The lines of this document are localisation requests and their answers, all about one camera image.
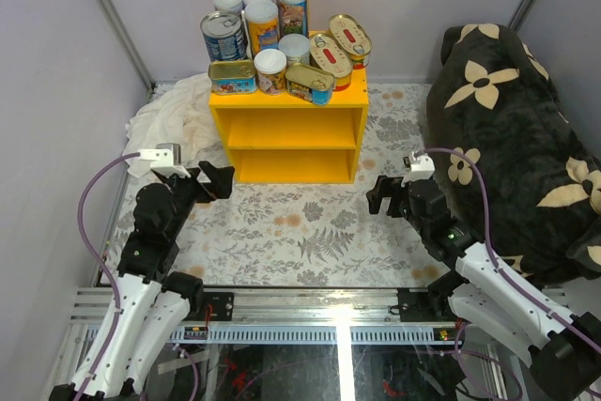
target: shelf compartment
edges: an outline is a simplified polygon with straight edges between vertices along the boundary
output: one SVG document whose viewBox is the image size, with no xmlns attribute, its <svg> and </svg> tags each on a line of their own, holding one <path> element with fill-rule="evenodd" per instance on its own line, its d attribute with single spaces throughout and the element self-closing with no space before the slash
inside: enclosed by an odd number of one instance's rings
<svg viewBox="0 0 601 401">
<path fill-rule="evenodd" d="M 218 111 L 230 149 L 354 149 L 359 108 Z"/>
<path fill-rule="evenodd" d="M 242 183 L 350 183 L 354 150 L 231 149 Z"/>
</svg>

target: gold can lid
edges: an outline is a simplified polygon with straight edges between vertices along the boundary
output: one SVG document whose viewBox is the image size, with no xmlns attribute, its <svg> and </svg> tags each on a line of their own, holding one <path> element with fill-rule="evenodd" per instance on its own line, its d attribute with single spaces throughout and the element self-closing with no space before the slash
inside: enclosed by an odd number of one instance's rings
<svg viewBox="0 0 601 401">
<path fill-rule="evenodd" d="M 372 40 L 352 16 L 336 14 L 330 18 L 330 33 L 345 52 L 351 55 L 368 55 Z"/>
<path fill-rule="evenodd" d="M 316 64 L 334 77 L 347 77 L 353 71 L 348 55 L 328 33 L 315 33 L 311 36 L 311 56 Z"/>
<path fill-rule="evenodd" d="M 295 63 L 285 72 L 285 77 L 289 82 L 316 89 L 317 91 L 327 91 L 334 86 L 334 76 L 325 70 L 313 68 Z"/>
<path fill-rule="evenodd" d="M 255 75 L 253 60 L 213 61 L 208 67 L 211 80 L 250 79 Z"/>
</svg>

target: red wire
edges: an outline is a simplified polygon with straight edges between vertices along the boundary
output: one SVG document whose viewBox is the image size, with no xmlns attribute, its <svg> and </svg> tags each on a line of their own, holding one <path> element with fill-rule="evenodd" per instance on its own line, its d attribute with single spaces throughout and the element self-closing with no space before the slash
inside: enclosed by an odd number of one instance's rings
<svg viewBox="0 0 601 401">
<path fill-rule="evenodd" d="M 205 329 L 207 330 L 207 338 L 208 338 L 208 323 L 210 322 L 210 318 L 213 316 L 213 306 L 211 304 L 207 304 L 205 307 L 207 313 L 205 314 Z"/>
</svg>

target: canned fish tin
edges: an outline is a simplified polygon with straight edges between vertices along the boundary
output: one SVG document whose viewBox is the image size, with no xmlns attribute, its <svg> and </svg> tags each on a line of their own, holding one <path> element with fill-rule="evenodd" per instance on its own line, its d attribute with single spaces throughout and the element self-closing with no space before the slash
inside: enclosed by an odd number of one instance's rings
<svg viewBox="0 0 601 401">
<path fill-rule="evenodd" d="M 347 14 L 337 14 L 330 18 L 330 32 L 353 62 L 353 69 L 361 69 L 369 63 L 372 41 L 365 30 Z"/>
<path fill-rule="evenodd" d="M 214 61 L 208 67 L 215 94 L 251 94 L 256 91 L 253 60 Z"/>
<path fill-rule="evenodd" d="M 333 75 L 301 63 L 292 65 L 286 72 L 285 79 L 291 96 L 308 100 L 315 105 L 326 105 L 334 90 Z"/>
<path fill-rule="evenodd" d="M 350 86 L 353 64 L 348 55 L 340 49 L 335 39 L 327 33 L 311 36 L 311 57 L 320 69 L 329 72 L 336 79 L 334 91 L 342 91 Z"/>
<path fill-rule="evenodd" d="M 242 19 L 234 13 L 215 11 L 205 16 L 200 30 L 207 44 L 210 61 L 232 61 L 246 58 Z"/>
</svg>

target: blue can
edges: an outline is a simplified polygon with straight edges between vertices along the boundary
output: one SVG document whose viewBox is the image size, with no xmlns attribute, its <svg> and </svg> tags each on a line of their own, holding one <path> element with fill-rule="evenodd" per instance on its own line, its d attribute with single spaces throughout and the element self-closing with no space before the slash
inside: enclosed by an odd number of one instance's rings
<svg viewBox="0 0 601 401">
<path fill-rule="evenodd" d="M 242 19 L 228 11 L 205 16 L 200 30 L 207 44 L 210 61 L 234 61 L 246 58 L 246 39 Z"/>
</svg>

